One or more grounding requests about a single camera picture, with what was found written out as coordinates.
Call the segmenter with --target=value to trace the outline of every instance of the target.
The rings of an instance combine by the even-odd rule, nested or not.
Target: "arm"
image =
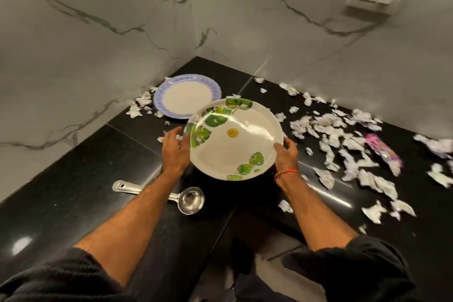
[[[275,166],[278,172],[298,170],[296,144],[285,139],[288,150],[282,145],[274,145],[277,151]],[[313,251],[321,248],[341,247],[346,245],[359,234],[340,219],[320,199],[300,177],[299,173],[289,172],[277,178],[278,186],[289,199],[294,214],[307,245]]]
[[[180,146],[177,127],[166,133],[163,172],[112,218],[74,247],[90,253],[122,286],[142,258],[173,187],[190,162],[189,134]]]

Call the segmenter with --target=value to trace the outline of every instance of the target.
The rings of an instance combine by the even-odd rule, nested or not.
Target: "plastic packaging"
[[[396,153],[376,134],[368,134],[365,138],[366,143],[371,147],[372,150],[389,165],[390,170],[392,171],[395,177],[398,177],[401,173],[401,168],[403,167],[403,162],[396,155]]]

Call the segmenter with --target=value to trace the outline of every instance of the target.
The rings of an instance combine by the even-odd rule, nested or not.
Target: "white plate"
[[[248,99],[219,99],[193,114],[184,131],[191,134],[190,160],[221,180],[246,180],[267,171],[283,144],[273,113]]]
[[[209,102],[222,97],[218,83],[199,74],[177,75],[163,82],[154,105],[165,116],[187,119]]]

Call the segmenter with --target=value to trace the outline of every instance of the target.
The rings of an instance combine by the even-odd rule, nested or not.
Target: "blue rimmed plate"
[[[190,118],[195,112],[222,97],[220,86],[199,74],[175,76],[163,82],[154,94],[154,105],[165,116]]]

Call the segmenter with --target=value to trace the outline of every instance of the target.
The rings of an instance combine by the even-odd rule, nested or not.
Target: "marble wall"
[[[453,0],[403,0],[389,18],[346,1],[193,0],[197,54],[453,136]]]
[[[191,0],[0,5],[0,201],[195,55]]]

